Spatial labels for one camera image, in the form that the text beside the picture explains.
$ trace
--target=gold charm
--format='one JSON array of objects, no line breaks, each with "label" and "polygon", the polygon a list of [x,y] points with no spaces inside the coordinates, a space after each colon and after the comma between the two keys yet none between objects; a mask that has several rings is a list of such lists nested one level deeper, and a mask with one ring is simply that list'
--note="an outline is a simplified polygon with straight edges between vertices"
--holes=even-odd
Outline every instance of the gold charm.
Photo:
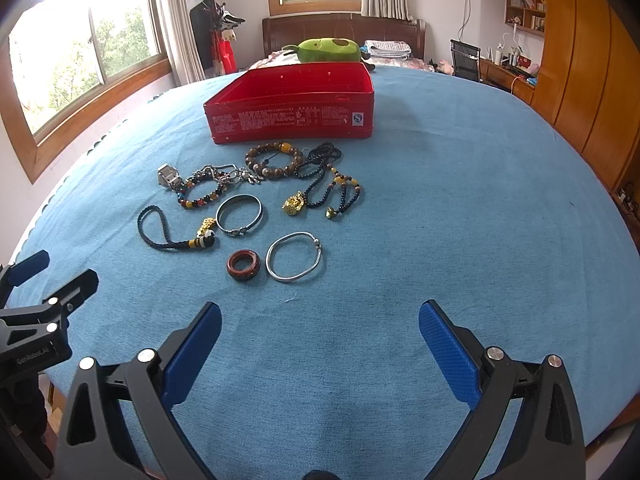
[{"label": "gold charm", "polygon": [[297,192],[294,196],[290,196],[285,200],[282,206],[284,212],[288,215],[297,215],[305,205],[305,197],[302,192]]},{"label": "gold charm", "polygon": [[212,230],[215,226],[216,226],[215,218],[205,218],[202,221],[202,225],[200,226],[200,229],[198,229],[198,236],[199,237],[204,236],[207,231]]}]

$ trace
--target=black mesh office chair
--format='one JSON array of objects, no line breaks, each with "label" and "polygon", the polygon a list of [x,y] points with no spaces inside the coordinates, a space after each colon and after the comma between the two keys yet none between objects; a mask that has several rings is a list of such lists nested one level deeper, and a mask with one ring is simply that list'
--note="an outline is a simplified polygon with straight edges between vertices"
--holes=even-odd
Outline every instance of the black mesh office chair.
[{"label": "black mesh office chair", "polygon": [[480,49],[476,46],[451,40],[453,75],[480,82]]}]

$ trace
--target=red tin box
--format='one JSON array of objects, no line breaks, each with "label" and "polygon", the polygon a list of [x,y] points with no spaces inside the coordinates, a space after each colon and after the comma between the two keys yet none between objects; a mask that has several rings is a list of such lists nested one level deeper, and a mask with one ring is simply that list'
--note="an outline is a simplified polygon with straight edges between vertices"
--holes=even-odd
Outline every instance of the red tin box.
[{"label": "red tin box", "polygon": [[373,132],[374,91],[362,63],[303,63],[249,70],[206,103],[217,144],[346,137]]}]

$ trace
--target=silver bangle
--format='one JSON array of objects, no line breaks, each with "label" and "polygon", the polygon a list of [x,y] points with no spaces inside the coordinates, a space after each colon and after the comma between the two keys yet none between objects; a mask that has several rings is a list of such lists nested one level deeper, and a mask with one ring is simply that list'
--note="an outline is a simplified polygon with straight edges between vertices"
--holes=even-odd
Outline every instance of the silver bangle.
[{"label": "silver bangle", "polygon": [[[273,269],[271,268],[271,257],[273,256],[273,251],[278,245],[283,243],[283,241],[285,240],[289,240],[289,238],[293,238],[294,236],[308,236],[309,238],[311,238],[314,241],[314,245],[318,249],[318,256],[316,256],[315,263],[304,272],[300,272],[300,274],[296,274],[295,276],[289,276],[288,278],[284,278],[282,276],[278,276],[275,272],[273,272]],[[274,241],[274,243],[271,244],[271,247],[269,247],[269,250],[267,251],[267,257],[264,259],[264,261],[266,263],[267,272],[274,280],[278,280],[279,282],[283,282],[283,283],[290,283],[290,282],[295,282],[296,280],[302,278],[302,276],[306,276],[308,273],[314,270],[320,263],[321,256],[322,256],[322,245],[320,245],[320,240],[318,240],[311,233],[298,231],[295,233],[291,233],[290,235],[283,236],[282,238],[278,238],[276,241]]]},{"label": "silver bangle", "polygon": [[[252,200],[258,203],[258,214],[251,221],[251,223],[239,229],[225,229],[224,227],[222,227],[222,224],[220,223],[220,213],[224,211],[225,207],[235,204],[236,202],[244,202],[246,200]],[[220,204],[220,207],[216,212],[216,224],[224,234],[227,234],[229,236],[241,236],[245,234],[249,229],[254,227],[258,223],[261,217],[262,217],[262,202],[260,202],[260,200],[258,200],[257,197],[253,195],[235,195],[227,198],[222,204]]]}]

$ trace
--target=red ring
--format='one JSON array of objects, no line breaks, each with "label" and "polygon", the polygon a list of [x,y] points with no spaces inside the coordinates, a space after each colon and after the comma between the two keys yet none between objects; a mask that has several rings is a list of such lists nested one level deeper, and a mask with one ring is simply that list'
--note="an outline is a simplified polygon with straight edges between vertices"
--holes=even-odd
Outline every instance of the red ring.
[{"label": "red ring", "polygon": [[[236,263],[243,260],[251,261],[251,265],[243,270],[236,269]],[[229,259],[226,261],[226,272],[228,272],[234,280],[238,280],[238,282],[247,282],[258,274],[258,270],[260,270],[260,256],[249,249],[236,251],[229,256]]]}]

